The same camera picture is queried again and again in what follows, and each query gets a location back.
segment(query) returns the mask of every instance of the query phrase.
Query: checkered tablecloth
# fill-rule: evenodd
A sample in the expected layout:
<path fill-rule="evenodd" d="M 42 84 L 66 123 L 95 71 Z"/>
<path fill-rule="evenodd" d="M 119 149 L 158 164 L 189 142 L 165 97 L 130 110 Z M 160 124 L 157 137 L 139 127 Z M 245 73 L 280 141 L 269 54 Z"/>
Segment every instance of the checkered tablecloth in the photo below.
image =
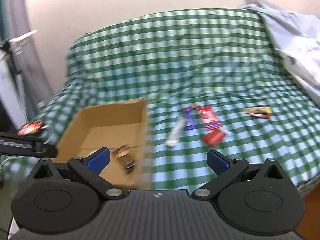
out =
<path fill-rule="evenodd" d="M 36 119 L 54 127 L 56 143 L 82 107 L 134 98 L 149 101 L 154 189 L 191 192 L 215 176 L 197 115 L 197 129 L 164 146 L 192 103 L 212 106 L 235 133 L 216 147 L 222 154 L 250 163 L 276 158 L 297 186 L 319 173 L 320 109 L 292 82 L 251 11 L 163 12 L 86 34 L 70 49 L 65 88 Z M 248 117 L 247 106 L 270 106 L 272 118 Z"/>

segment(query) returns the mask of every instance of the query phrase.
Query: open box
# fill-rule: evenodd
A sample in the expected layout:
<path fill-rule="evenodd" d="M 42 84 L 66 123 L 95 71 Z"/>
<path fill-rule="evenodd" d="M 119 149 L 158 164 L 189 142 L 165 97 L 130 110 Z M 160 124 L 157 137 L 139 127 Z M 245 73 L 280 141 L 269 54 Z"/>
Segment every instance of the open box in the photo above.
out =
<path fill-rule="evenodd" d="M 110 152 L 127 144 L 137 161 L 129 174 L 113 154 L 100 176 L 119 188 L 151 188 L 152 138 L 148 129 L 145 99 L 114 104 L 89 106 L 81 109 L 62 135 L 59 154 L 52 161 L 67 162 L 75 156 L 89 154 L 108 147 Z"/>

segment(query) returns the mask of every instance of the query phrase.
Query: purple candy wrapper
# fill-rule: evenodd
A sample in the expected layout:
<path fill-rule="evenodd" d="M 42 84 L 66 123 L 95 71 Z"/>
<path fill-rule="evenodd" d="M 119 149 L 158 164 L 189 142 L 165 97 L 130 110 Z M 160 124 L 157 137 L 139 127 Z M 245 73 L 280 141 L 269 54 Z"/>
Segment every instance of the purple candy wrapper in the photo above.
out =
<path fill-rule="evenodd" d="M 189 107 L 185 107 L 182 109 L 186 119 L 187 119 L 187 124 L 186 124 L 186 130 L 193 130 L 197 128 L 197 124 L 195 122 L 195 120 L 193 119 L 193 107 L 189 106 Z"/>

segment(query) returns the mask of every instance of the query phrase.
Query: white sheet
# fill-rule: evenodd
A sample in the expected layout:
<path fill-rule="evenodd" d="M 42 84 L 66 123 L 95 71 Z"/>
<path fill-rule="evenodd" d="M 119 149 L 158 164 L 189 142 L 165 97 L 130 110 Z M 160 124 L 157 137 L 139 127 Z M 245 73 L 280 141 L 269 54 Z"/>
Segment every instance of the white sheet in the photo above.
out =
<path fill-rule="evenodd" d="M 320 19 L 283 10 L 266 0 L 244 0 L 240 8 L 263 17 L 284 67 L 320 106 Z"/>

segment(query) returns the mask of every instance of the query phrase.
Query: wooden floor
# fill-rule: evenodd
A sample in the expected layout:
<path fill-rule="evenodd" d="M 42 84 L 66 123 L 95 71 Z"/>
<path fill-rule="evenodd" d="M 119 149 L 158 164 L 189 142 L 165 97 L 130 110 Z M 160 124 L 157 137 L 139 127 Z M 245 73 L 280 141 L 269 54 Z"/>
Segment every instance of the wooden floor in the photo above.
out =
<path fill-rule="evenodd" d="M 305 240 L 320 240 L 320 185 L 304 198 L 306 212 L 298 227 Z"/>

